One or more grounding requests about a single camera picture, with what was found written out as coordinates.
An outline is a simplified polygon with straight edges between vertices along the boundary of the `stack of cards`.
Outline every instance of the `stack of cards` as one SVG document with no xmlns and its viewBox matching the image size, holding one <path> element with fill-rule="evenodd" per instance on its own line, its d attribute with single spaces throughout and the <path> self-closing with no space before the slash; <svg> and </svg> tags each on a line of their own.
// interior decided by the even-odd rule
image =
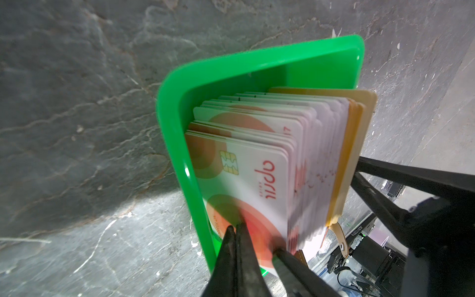
<svg viewBox="0 0 475 297">
<path fill-rule="evenodd" d="M 376 100 L 363 90 L 272 88 L 195 107 L 185 139 L 213 231 L 223 237 L 245 221 L 273 273 L 276 247 L 315 254 L 341 215 Z"/>
</svg>

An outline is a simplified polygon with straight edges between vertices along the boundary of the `green plastic container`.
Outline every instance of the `green plastic container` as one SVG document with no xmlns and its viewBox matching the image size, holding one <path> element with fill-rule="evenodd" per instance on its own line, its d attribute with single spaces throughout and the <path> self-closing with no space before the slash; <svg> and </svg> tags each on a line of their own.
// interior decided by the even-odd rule
<svg viewBox="0 0 475 297">
<path fill-rule="evenodd" d="M 274 86 L 352 89 L 363 54 L 363 39 L 352 35 L 196 61 L 166 77 L 157 117 L 211 272 L 221 240 L 211 230 L 183 135 L 194 119 L 193 108 L 220 95 L 265 92 Z"/>
</svg>

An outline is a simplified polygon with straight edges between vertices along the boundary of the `card chip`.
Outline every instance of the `card chip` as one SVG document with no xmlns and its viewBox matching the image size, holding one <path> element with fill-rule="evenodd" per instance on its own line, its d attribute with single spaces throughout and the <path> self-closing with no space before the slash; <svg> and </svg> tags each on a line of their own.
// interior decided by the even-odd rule
<svg viewBox="0 0 475 297">
<path fill-rule="evenodd" d="M 219 154 L 221 155 L 221 162 L 223 163 L 224 171 L 239 175 L 238 160 L 236 159 L 236 155 L 225 151 L 220 151 Z"/>
</svg>

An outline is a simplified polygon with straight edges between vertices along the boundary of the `marble surface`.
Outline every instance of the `marble surface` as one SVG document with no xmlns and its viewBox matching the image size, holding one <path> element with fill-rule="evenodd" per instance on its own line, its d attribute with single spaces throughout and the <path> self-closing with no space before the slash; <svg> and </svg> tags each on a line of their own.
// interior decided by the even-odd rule
<svg viewBox="0 0 475 297">
<path fill-rule="evenodd" d="M 463 0 L 0 3 L 0 295 L 200 294 L 209 272 L 154 110 L 173 68 L 359 34 L 359 87 L 380 96 L 362 155 L 408 164 L 474 14 Z M 340 223 L 367 212 L 351 192 Z"/>
</svg>

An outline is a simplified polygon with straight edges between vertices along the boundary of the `black cable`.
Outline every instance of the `black cable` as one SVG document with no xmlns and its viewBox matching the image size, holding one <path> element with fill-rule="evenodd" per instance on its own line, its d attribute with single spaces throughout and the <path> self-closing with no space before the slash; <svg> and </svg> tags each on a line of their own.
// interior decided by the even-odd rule
<svg viewBox="0 0 475 297">
<path fill-rule="evenodd" d="M 340 286 L 345 287 L 345 288 L 347 288 L 347 289 L 349 289 L 349 290 L 351 290 L 351 291 L 356 291 L 356 292 L 358 292 L 358 293 L 360 293 L 360 294 L 366 294 L 366 295 L 371 296 L 371 297 L 380 297 L 380 296 L 376 296 L 376 295 L 373 295 L 373 294 L 370 294 L 370 293 L 365 293 L 365 292 L 363 292 L 363 291 L 356 290 L 356 289 L 353 289 L 353 288 L 351 288 L 351 287 L 342 285 L 342 283 L 340 282 L 340 272 L 342 272 L 342 271 L 343 271 L 343 270 L 339 271 L 338 274 L 336 275 L 336 280 L 338 281 L 338 284 L 340 284 Z"/>
<path fill-rule="evenodd" d="M 362 292 L 360 290 L 355 290 L 353 288 L 350 288 L 350 287 L 347 287 L 347 286 L 344 286 L 340 283 L 340 280 L 339 280 L 339 276 L 340 276 L 340 273 L 343 271 L 343 270 L 349 270 L 357 279 L 359 279 L 360 281 L 363 281 L 365 282 L 366 284 L 376 288 L 379 293 L 380 293 L 380 296 L 381 296 L 381 289 L 376 285 L 374 284 L 373 282 L 371 282 L 370 280 L 366 279 L 365 277 L 363 277 L 361 274 L 358 274 L 356 272 L 354 272 L 353 270 L 351 270 L 351 268 L 349 268 L 348 266 L 342 266 L 342 267 L 338 267 L 337 269 L 335 269 L 335 274 L 337 275 L 336 279 L 338 281 L 338 283 L 340 284 L 340 286 L 342 287 L 345 287 L 347 289 L 350 289 L 350 290 L 353 290 L 353 291 L 357 291 L 357 292 L 360 292 L 362 294 L 367 294 L 367 295 L 370 295 L 370 296 L 374 296 L 374 295 L 371 295 L 371 294 L 368 294 L 368 293 L 365 293 L 365 292 Z"/>
</svg>

